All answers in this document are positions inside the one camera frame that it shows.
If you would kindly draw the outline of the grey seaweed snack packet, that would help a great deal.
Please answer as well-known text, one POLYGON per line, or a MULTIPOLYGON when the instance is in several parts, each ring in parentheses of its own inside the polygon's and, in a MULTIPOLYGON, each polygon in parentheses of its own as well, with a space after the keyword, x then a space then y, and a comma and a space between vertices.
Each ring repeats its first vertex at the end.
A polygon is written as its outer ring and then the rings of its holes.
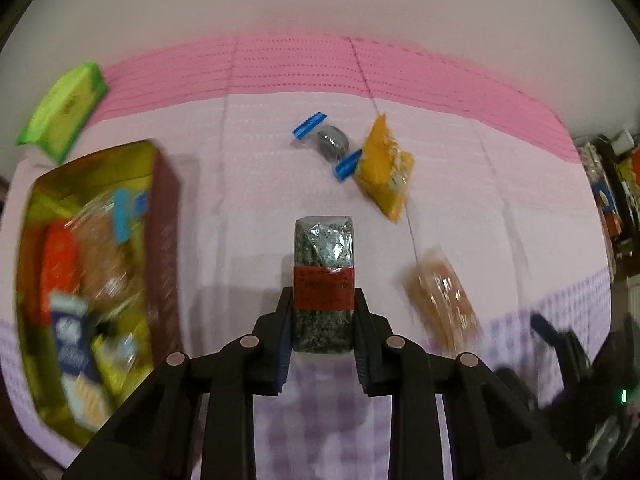
POLYGON ((293 308, 296 351, 330 354, 352 348, 355 248, 349 216, 295 222, 293 308))

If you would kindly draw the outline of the blue soda cracker packet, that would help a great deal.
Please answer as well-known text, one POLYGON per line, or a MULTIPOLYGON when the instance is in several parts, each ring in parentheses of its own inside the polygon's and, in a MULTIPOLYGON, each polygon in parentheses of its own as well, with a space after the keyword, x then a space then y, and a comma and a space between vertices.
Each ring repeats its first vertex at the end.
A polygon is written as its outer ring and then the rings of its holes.
POLYGON ((49 302, 56 360, 70 412, 78 425, 97 432, 113 410, 91 351, 87 301, 54 290, 49 302))

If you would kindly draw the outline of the yellow blue candy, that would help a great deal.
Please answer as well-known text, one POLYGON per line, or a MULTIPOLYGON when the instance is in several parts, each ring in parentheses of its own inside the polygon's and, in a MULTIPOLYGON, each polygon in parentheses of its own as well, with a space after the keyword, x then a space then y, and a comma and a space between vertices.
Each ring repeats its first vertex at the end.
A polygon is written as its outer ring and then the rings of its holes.
POLYGON ((351 178, 362 155, 361 148, 354 148, 343 130, 328 123, 328 116, 315 112, 293 131, 295 144, 310 144, 332 166, 334 177, 343 182, 351 178))

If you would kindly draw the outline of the orange crispy bar packet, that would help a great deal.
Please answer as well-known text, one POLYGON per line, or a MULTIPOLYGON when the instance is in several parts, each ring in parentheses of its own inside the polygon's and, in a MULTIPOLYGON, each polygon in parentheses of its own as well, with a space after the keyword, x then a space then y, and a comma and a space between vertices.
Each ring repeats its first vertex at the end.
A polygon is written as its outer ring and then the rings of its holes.
POLYGON ((404 289, 434 343, 446 354, 470 348, 480 336, 469 296, 439 246, 416 259, 405 274, 404 289))

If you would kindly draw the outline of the pink purple checked tablecloth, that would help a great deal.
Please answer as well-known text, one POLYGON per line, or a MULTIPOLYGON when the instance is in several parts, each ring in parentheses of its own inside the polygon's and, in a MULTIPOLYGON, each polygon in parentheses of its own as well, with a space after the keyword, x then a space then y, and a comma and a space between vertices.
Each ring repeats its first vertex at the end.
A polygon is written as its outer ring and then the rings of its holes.
POLYGON ((190 353, 250 330, 291 276, 296 219, 348 214, 370 308, 419 344, 402 288, 438 246, 483 326, 490 366, 549 402, 561 376, 528 326, 538 310, 596 354, 611 327, 601 221, 574 142, 549 107, 484 70, 358 38, 236 36, 106 66, 108 93, 70 151, 141 139, 182 181, 180 322, 190 353), (407 208, 388 220, 293 130, 314 113, 352 145, 384 115, 413 154, 407 208))

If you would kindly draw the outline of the gold metal tin box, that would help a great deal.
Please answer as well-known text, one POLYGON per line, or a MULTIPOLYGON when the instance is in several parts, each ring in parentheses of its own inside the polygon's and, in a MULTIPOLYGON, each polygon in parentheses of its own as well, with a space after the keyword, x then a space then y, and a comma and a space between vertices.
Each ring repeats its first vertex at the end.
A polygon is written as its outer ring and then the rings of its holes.
POLYGON ((30 189, 18 245, 18 340, 35 410, 85 445, 182 346, 181 183, 149 140, 66 162, 30 189))

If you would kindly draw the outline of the clear wrapped peanut bar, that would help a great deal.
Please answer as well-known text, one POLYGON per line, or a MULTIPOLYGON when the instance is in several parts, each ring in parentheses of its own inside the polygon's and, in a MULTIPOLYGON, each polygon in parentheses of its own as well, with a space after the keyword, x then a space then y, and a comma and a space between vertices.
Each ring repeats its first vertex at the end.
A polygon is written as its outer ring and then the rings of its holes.
POLYGON ((140 264, 134 251, 134 229, 129 242, 115 243, 112 228, 115 191, 90 200, 66 224, 78 248, 82 294, 91 309, 99 313, 116 310, 143 295, 140 264))

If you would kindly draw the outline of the cluttered shelf items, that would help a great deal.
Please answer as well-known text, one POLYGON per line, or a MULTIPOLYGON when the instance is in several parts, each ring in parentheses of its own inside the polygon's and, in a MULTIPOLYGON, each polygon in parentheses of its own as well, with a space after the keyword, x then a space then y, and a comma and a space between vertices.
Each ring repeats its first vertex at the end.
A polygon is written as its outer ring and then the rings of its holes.
POLYGON ((576 143, 603 226, 613 280, 639 274, 639 148, 625 131, 576 143))

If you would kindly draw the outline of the yellow snack packet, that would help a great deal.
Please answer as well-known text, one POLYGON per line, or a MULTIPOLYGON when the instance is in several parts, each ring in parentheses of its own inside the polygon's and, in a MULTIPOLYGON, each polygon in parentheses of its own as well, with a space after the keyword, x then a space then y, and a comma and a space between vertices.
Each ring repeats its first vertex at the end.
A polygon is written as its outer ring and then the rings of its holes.
POLYGON ((386 115, 378 115, 363 143, 354 176, 390 221, 399 220, 413 167, 413 154, 400 147, 387 125, 386 115))

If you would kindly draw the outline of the red snack packet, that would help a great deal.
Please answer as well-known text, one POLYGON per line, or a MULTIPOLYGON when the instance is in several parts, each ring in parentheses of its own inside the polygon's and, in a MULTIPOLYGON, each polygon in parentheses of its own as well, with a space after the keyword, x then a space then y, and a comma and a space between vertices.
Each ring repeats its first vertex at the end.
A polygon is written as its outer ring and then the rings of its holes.
POLYGON ((49 224, 44 237, 40 271, 40 313, 50 316, 50 293, 75 295, 80 289, 78 248, 74 234, 66 220, 49 224))

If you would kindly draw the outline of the green tissue pack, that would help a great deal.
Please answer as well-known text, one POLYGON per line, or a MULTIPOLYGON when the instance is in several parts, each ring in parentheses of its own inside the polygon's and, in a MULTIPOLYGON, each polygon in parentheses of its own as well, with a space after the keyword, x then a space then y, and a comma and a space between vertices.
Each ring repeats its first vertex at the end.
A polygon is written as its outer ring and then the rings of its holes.
POLYGON ((82 62, 68 70, 41 99, 16 144, 38 146, 61 165, 108 90, 96 62, 82 62))

